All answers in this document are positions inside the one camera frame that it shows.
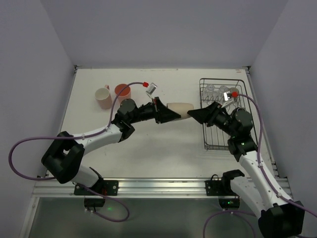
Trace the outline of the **beige cream cup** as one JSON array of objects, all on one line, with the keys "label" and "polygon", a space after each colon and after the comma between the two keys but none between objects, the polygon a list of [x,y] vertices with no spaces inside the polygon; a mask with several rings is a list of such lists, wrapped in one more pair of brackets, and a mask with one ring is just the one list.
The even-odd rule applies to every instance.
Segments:
[{"label": "beige cream cup", "polygon": [[183,120],[190,118],[191,116],[188,115],[188,111],[194,109],[194,105],[190,103],[168,103],[167,107],[173,112],[180,115],[180,118],[177,118],[175,120]]}]

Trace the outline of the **matte pink tumbler cup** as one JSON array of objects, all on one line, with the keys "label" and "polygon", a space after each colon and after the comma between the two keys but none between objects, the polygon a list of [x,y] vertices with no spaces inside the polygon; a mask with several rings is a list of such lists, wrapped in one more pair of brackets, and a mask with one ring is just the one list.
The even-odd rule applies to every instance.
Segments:
[{"label": "matte pink tumbler cup", "polygon": [[131,98],[131,88],[127,84],[118,84],[115,87],[114,92],[117,96],[117,101],[119,103]]}]

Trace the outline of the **glossy pink handled mug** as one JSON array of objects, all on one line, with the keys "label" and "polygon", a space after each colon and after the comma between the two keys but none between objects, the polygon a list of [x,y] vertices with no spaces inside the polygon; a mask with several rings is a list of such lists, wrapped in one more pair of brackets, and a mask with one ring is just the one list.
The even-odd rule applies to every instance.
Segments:
[{"label": "glossy pink handled mug", "polygon": [[112,98],[111,98],[109,86],[105,85],[104,87],[96,90],[95,99],[97,103],[99,104],[100,108],[104,110],[110,109],[112,106]]}]

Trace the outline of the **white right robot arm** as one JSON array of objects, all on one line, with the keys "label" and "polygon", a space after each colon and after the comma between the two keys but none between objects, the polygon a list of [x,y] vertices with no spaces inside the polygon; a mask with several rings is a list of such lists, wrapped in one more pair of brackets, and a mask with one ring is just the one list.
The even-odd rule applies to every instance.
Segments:
[{"label": "white right robot arm", "polygon": [[270,173],[260,153],[260,147],[251,136],[253,118],[244,108],[228,114],[221,104],[213,102],[203,109],[188,111],[198,123],[216,126],[229,135],[229,152],[244,168],[252,184],[239,170],[223,174],[223,186],[237,194],[249,206],[258,220],[265,238],[288,238],[302,232],[304,210],[300,201],[283,190]]}]

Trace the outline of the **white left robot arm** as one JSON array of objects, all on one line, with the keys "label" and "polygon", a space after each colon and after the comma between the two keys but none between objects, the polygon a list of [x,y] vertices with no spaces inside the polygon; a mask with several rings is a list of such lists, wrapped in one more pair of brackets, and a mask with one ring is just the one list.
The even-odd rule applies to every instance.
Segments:
[{"label": "white left robot arm", "polygon": [[108,126],[79,137],[66,131],[61,132],[47,149],[41,162],[61,184],[71,181],[93,187],[102,177],[96,170],[81,164],[85,155],[106,145],[126,140],[135,131],[134,123],[154,119],[160,124],[180,119],[182,114],[176,108],[175,103],[164,105],[159,97],[140,107],[132,99],[125,99]]}]

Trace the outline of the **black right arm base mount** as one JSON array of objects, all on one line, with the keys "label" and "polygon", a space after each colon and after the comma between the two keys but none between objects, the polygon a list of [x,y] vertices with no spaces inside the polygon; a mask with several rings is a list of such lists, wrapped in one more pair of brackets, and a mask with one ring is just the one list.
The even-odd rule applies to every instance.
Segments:
[{"label": "black right arm base mount", "polygon": [[231,190],[230,182],[236,177],[244,177],[240,170],[224,172],[222,177],[217,174],[212,175],[205,181],[206,196],[216,196],[222,209],[238,209],[240,207],[240,197]]}]

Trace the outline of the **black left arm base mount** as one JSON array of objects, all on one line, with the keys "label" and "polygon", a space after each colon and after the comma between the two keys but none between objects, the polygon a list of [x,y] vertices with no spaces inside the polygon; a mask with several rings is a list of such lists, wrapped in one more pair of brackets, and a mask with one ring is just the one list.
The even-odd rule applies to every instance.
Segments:
[{"label": "black left arm base mount", "polygon": [[[97,174],[98,180],[95,185],[93,185],[90,189],[94,192],[100,193],[106,196],[117,196],[118,193],[118,181],[117,180],[104,180],[101,175],[94,171]],[[84,188],[76,185],[74,189],[74,195],[94,195],[93,193],[85,190]],[[93,208],[94,211],[100,210],[105,205],[104,198],[85,198],[84,199],[84,207],[85,208]]]}]

